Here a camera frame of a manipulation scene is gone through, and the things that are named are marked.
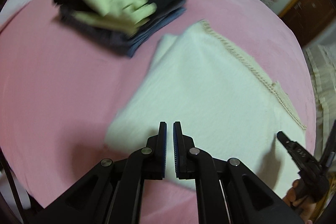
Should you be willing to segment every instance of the white cloth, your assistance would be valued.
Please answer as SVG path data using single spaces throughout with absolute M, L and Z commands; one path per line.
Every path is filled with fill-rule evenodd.
M 7 23 L 32 0 L 7 0 L 0 11 L 0 32 Z
M 200 21 L 161 40 L 150 70 L 105 137 L 113 150 L 131 153 L 167 122 L 166 178 L 176 179 L 172 126 L 180 121 L 196 147 L 213 157 L 240 159 L 278 195 L 298 178 L 298 169 L 276 140 L 284 131 L 305 144 L 303 126 L 287 95 L 254 59 Z

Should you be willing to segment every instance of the metal pin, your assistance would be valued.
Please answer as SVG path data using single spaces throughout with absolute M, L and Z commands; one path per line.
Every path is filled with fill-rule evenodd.
M 189 152 L 193 155 L 197 155 L 197 154 L 199 154 L 200 150 L 196 147 L 193 147 L 193 148 L 189 149 Z
M 144 147 L 141 149 L 141 153 L 144 154 L 144 155 L 148 155 L 150 153 L 152 153 L 152 149 L 150 147 Z
M 229 160 L 229 163 L 230 163 L 231 165 L 233 165 L 233 166 L 238 166 L 238 165 L 240 164 L 240 161 L 239 161 L 239 159 L 231 158 L 231 159 Z
M 110 159 L 103 159 L 100 164 L 104 167 L 110 166 L 112 164 L 112 160 Z

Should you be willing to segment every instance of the pink bedsheet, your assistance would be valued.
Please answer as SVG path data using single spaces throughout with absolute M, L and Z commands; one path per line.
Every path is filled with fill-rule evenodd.
M 180 34 L 201 19 L 280 82 L 307 125 L 306 144 L 314 150 L 309 72 L 285 24 L 259 0 L 187 0 L 186 8 L 132 59 L 61 25 L 51 0 L 33 0 L 0 34 L 0 144 L 18 179 L 42 206 L 100 159 L 122 157 L 103 146 L 108 125 L 140 85 L 160 37 Z M 198 223 L 192 191 L 150 181 L 143 197 L 141 223 Z

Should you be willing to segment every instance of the human hand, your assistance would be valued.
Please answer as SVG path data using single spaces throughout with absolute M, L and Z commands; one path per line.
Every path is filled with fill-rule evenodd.
M 293 187 L 290 188 L 286 194 L 286 196 L 282 199 L 288 206 L 293 204 L 293 206 L 298 206 L 304 199 L 305 201 L 300 205 L 300 208 L 303 209 L 300 217 L 303 219 L 305 224 L 312 224 L 312 221 L 309 220 L 310 216 L 314 212 L 316 207 L 316 203 L 314 203 L 311 197 L 304 197 L 296 200 L 295 188 L 299 185 L 299 180 L 294 180 Z

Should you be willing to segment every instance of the finger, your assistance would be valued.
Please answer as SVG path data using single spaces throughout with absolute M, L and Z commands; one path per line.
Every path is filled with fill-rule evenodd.
M 287 198 L 287 196 L 285 196 L 282 200 L 283 200 L 289 207 L 291 206 L 291 202 L 289 201 L 289 199 Z
M 296 179 L 293 181 L 293 184 L 292 184 L 293 188 L 296 188 L 299 185 L 299 181 L 300 181 L 299 179 Z
M 296 199 L 296 193 L 294 188 L 290 188 L 286 194 L 286 197 L 290 202 L 294 202 Z
M 293 206 L 298 207 L 303 201 L 307 199 L 307 196 L 304 196 L 303 198 L 300 198 L 298 200 L 293 201 Z
M 314 203 L 314 200 L 311 197 L 308 197 L 301 205 L 300 208 L 303 209 L 300 217 L 307 221 L 310 216 L 313 214 L 316 207 L 316 203 Z

